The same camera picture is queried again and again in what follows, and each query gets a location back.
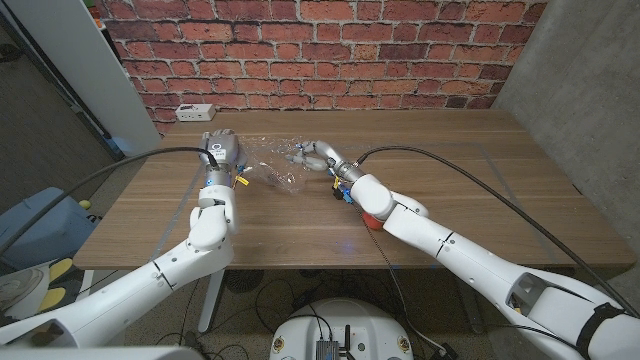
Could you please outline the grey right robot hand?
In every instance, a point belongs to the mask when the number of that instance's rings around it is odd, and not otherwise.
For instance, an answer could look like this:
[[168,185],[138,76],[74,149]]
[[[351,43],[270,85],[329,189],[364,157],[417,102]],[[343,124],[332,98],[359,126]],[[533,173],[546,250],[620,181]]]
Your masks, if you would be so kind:
[[339,179],[352,183],[365,175],[358,166],[324,141],[305,141],[296,148],[295,154],[285,156],[291,163],[304,165],[314,171],[327,170]]

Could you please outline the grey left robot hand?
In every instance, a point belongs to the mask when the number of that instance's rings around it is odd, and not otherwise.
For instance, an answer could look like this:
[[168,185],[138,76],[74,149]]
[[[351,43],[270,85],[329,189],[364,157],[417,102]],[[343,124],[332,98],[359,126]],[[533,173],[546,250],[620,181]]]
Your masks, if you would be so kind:
[[214,132],[204,132],[200,147],[216,160],[216,164],[214,164],[207,155],[200,156],[205,166],[204,186],[224,185],[231,187],[238,170],[243,170],[247,163],[247,156],[235,131],[218,129]]

